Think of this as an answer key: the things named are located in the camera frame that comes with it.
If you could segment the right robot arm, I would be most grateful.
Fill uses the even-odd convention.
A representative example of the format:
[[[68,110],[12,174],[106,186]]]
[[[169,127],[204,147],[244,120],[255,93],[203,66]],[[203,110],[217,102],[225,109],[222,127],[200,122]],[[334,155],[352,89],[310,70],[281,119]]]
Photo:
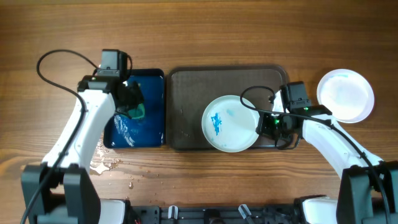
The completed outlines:
[[[282,110],[261,110],[257,133],[274,141],[292,135],[315,147],[339,175],[336,200],[296,200],[300,223],[397,223],[397,161],[386,162],[355,141],[323,105],[313,106],[302,82],[269,97]]]

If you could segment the green scrubbing sponge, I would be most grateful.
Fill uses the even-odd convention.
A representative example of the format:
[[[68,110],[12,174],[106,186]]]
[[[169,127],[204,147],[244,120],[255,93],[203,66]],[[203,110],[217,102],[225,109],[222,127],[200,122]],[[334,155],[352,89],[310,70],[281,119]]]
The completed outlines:
[[[145,117],[145,107],[144,104],[141,103],[137,105],[135,108],[128,109],[127,117],[129,119],[142,119]]]

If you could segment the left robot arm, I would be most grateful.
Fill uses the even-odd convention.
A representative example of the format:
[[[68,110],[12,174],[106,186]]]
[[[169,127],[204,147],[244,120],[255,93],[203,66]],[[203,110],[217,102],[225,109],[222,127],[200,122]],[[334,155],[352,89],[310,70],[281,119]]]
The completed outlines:
[[[21,175],[25,201],[22,223],[130,223],[131,204],[101,199],[90,179],[90,163],[109,120],[145,116],[144,97],[132,75],[132,58],[120,50],[104,49],[101,64],[79,81],[65,128],[39,165]]]

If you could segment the white plate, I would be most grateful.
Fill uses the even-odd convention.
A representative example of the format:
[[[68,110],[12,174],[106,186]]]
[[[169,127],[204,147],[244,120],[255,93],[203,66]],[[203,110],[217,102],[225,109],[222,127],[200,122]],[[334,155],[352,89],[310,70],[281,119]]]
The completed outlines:
[[[236,95],[225,95],[213,100],[204,110],[201,129],[205,139],[223,152],[241,152],[257,141],[259,113],[254,105]]]
[[[342,123],[358,123],[373,111],[375,95],[370,83],[359,73],[336,69],[322,77],[317,100]]]

